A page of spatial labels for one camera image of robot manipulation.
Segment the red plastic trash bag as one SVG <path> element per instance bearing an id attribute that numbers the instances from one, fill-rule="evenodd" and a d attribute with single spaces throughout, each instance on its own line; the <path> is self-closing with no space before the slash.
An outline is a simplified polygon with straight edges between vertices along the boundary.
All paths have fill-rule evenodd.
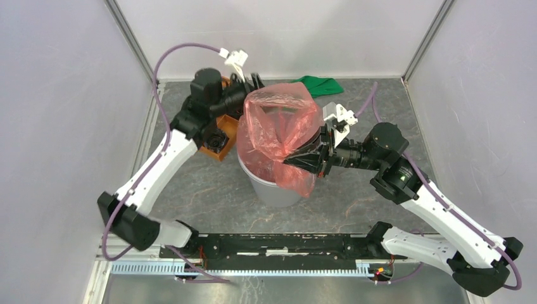
<path id="1" fill-rule="evenodd" d="M 237 152 L 246 168 L 267 182 L 307 198 L 314 174 L 284 164 L 324 124 L 322 109 L 301 82 L 279 83 L 250 92 L 239 119 Z"/>

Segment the grey trash bin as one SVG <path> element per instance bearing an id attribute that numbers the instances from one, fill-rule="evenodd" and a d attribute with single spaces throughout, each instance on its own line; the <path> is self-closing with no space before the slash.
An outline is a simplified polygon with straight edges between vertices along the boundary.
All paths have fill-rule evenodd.
<path id="1" fill-rule="evenodd" d="M 274 182 L 269 182 L 257 177 L 246 167 L 239 156 L 238 162 L 244 173 L 250 179 L 258 199 L 267 206 L 285 208 L 294 205 L 301 199 L 301 196 L 296 191 L 281 188 Z"/>

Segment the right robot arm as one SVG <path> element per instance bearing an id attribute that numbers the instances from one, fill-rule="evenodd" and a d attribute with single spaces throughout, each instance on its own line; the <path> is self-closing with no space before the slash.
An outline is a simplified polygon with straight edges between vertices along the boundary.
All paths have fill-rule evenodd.
<path id="1" fill-rule="evenodd" d="M 318 177 L 333 166 L 374 172 L 371 186 L 383 198 L 418 216 L 441 236 L 433 240 L 378 222 L 365 242 L 373 258 L 403 256 L 446 272 L 466 291 L 487 297 L 522 280 L 515 259 L 523 245 L 515 237 L 498 236 L 466 215 L 441 193 L 437 185 L 405 155 L 408 141 L 392 123 L 375 124 L 362 142 L 337 142 L 335 130 L 325 125 L 319 133 L 287 156 L 284 163 Z"/>

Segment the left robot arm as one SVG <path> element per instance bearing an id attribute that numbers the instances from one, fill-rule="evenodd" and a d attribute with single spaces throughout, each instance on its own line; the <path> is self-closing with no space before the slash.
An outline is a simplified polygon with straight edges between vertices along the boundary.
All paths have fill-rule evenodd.
<path id="1" fill-rule="evenodd" d="M 184 258 L 199 250 L 193 230 L 181 221 L 161 222 L 149 214 L 170 179 L 190 157 L 208 142 L 217 130 L 217 119 L 243 109 L 247 95 L 264 87 L 261 77 L 252 73 L 242 80 L 233 73 L 223 85 L 220 72 L 203 68 L 189 84 L 190 93 L 172 121 L 167 123 L 159 146 L 142 167 L 113 194 L 103 192 L 97 205 L 105 224 L 104 237 L 110 232 L 144 251 L 154 244 L 172 245 Z"/>

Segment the orange compartment tray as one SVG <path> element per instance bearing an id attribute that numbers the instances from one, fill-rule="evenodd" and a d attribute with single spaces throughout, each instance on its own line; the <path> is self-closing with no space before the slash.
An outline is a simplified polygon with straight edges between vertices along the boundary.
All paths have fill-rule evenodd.
<path id="1" fill-rule="evenodd" d="M 222 161 L 236 142 L 238 119 L 243 112 L 243 82 L 233 73 L 221 77 L 219 73 L 203 77 L 200 107 L 209 119 L 209 130 L 203 135 L 201 150 Z"/>

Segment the black rolled bag lower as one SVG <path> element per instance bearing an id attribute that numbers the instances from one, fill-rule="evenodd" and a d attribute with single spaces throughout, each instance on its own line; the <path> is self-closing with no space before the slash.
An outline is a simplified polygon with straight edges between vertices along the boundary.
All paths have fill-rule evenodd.
<path id="1" fill-rule="evenodd" d="M 209 151 L 219 154 L 225 148 L 229 142 L 229 137 L 227 134 L 221 130 L 217 129 L 215 132 L 211 133 L 207 140 L 203 143 L 203 146 Z"/>

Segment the green cloth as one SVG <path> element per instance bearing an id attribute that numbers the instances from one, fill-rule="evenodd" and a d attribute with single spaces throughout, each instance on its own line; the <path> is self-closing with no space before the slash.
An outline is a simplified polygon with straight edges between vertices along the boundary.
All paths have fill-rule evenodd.
<path id="1" fill-rule="evenodd" d="M 301 82 L 306 87 L 312 98 L 344 93 L 343 87 L 334 78 L 306 75 L 300 77 L 299 79 L 290 80 L 289 82 Z"/>

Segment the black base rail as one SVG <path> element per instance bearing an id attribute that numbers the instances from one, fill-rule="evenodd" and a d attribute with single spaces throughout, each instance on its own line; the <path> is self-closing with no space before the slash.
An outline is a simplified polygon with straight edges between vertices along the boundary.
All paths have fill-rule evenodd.
<path id="1" fill-rule="evenodd" d="M 176 280 L 229 284 L 236 277 L 383 278 L 400 256 L 380 244 L 385 223 L 368 234 L 202 234 L 182 248 L 164 245 L 160 258 L 178 260 Z"/>

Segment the left aluminium frame post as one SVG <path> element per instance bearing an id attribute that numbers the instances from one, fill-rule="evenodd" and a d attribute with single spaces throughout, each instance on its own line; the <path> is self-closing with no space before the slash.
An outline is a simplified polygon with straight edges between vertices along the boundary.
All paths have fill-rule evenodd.
<path id="1" fill-rule="evenodd" d="M 139 41 L 136 38 L 134 31 L 129 25 L 118 1 L 116 0 L 104 0 L 109 12 L 111 13 L 116 25 L 120 29 L 124 39 L 126 40 L 130 50 L 136 57 L 136 60 L 140 64 L 146 78 L 150 83 L 153 83 L 154 70 L 149 63 L 147 56 L 145 55 Z"/>

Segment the aluminium frame post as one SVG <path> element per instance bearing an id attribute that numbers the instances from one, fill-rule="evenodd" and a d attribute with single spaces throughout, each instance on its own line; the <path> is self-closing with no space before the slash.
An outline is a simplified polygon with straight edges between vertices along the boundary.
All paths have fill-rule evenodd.
<path id="1" fill-rule="evenodd" d="M 432 22 L 426 30 L 424 37 L 421 39 L 417 49 L 415 50 L 410 63 L 405 69 L 404 73 L 401 76 L 401 81 L 405 86 L 408 85 L 410 79 L 415 73 L 417 67 L 419 66 L 421 60 L 429 49 L 430 45 L 433 43 L 436 34 L 440 30 L 445 19 L 449 15 L 453 5 L 456 3 L 456 0 L 443 0 L 441 6 L 436 12 Z"/>
<path id="2" fill-rule="evenodd" d="M 136 38 L 134 31 L 129 25 L 118 1 L 116 0 L 104 0 L 109 12 L 111 13 L 116 25 L 120 29 L 124 39 L 126 40 L 130 50 L 136 57 L 136 60 L 140 64 L 146 78 L 150 83 L 153 83 L 154 70 L 149 63 L 147 56 L 145 55 L 139 41 Z"/>

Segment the right aluminium frame post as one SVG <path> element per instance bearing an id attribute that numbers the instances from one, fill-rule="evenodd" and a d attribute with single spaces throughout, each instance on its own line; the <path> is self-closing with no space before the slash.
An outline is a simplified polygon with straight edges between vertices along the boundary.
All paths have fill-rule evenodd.
<path id="1" fill-rule="evenodd" d="M 436 12 L 432 22 L 426 30 L 424 37 L 421 39 L 417 49 L 415 50 L 410 63 L 405 69 L 404 73 L 401 76 L 401 81 L 405 86 L 408 85 L 410 79 L 415 73 L 417 67 L 419 66 L 421 60 L 429 49 L 430 45 L 433 43 L 436 34 L 440 30 L 445 19 L 449 15 L 453 5 L 456 3 L 456 0 L 443 0 L 441 6 Z"/>

